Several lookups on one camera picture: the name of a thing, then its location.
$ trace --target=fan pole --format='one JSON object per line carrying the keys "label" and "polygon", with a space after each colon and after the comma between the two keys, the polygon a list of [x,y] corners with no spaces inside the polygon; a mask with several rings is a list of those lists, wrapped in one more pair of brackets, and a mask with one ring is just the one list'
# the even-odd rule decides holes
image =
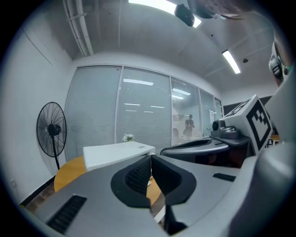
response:
{"label": "fan pole", "polygon": [[54,148],[56,166],[57,166],[57,169],[60,169],[60,165],[59,165],[59,162],[58,162],[57,157],[56,157],[56,146],[55,146],[55,138],[54,138],[54,136],[52,136],[51,139],[52,139],[52,146]]}

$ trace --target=fluorescent light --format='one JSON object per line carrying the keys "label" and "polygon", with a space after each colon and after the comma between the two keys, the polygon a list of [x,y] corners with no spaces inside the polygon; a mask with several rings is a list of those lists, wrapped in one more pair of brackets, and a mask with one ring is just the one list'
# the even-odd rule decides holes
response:
{"label": "fluorescent light", "polygon": [[172,97],[173,97],[173,98],[176,98],[176,99],[180,99],[180,100],[184,99],[183,97],[176,96],[176,95],[172,95]]}
{"label": "fluorescent light", "polygon": [[141,5],[146,5],[154,8],[158,8],[165,12],[171,13],[174,15],[176,4],[173,4],[165,0],[129,0],[129,3],[136,3]]}
{"label": "fluorescent light", "polygon": [[154,84],[153,82],[134,80],[134,79],[124,79],[123,81],[130,82],[130,83],[143,84],[143,85],[148,85],[148,86],[152,86]]}
{"label": "fluorescent light", "polygon": [[226,58],[226,60],[229,62],[230,66],[232,67],[233,71],[238,74],[240,73],[240,69],[237,66],[235,60],[233,59],[232,55],[230,54],[230,52],[228,50],[222,52],[223,56]]}
{"label": "fluorescent light", "polygon": [[185,94],[185,95],[191,95],[190,93],[188,93],[186,91],[182,91],[182,90],[179,90],[179,89],[176,89],[176,88],[173,88],[173,91],[179,92],[179,93],[182,93],[182,94]]}
{"label": "fluorescent light", "polygon": [[127,106],[139,106],[139,104],[125,104]]}
{"label": "fluorescent light", "polygon": [[196,28],[198,27],[198,25],[202,23],[202,21],[200,19],[198,19],[196,16],[194,16],[194,24],[193,27]]}

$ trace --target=white flower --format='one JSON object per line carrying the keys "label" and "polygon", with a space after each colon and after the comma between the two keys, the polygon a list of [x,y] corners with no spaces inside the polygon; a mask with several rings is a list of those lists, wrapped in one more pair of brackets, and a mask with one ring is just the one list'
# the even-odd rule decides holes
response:
{"label": "white flower", "polygon": [[125,134],[122,138],[122,140],[124,142],[128,142],[128,141],[131,141],[132,139],[134,138],[134,135],[133,134]]}

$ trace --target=wooden floor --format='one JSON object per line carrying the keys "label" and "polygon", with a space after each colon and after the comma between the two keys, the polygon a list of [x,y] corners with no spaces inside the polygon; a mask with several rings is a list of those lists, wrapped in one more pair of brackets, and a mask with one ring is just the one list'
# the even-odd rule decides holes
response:
{"label": "wooden floor", "polygon": [[[49,184],[37,197],[35,197],[25,208],[34,213],[36,209],[42,205],[42,203],[51,195],[55,193],[54,183]],[[150,211],[153,217],[155,217],[165,205],[165,196],[161,193],[158,199],[151,206]],[[164,218],[159,223],[162,227],[164,224]]]}

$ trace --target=fan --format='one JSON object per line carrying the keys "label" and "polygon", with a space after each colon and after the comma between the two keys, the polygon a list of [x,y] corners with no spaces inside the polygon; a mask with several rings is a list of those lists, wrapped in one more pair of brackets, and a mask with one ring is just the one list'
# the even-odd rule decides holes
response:
{"label": "fan", "polygon": [[36,124],[37,140],[41,149],[55,158],[60,169],[58,156],[64,150],[67,126],[62,108],[55,102],[47,103],[40,111]]}

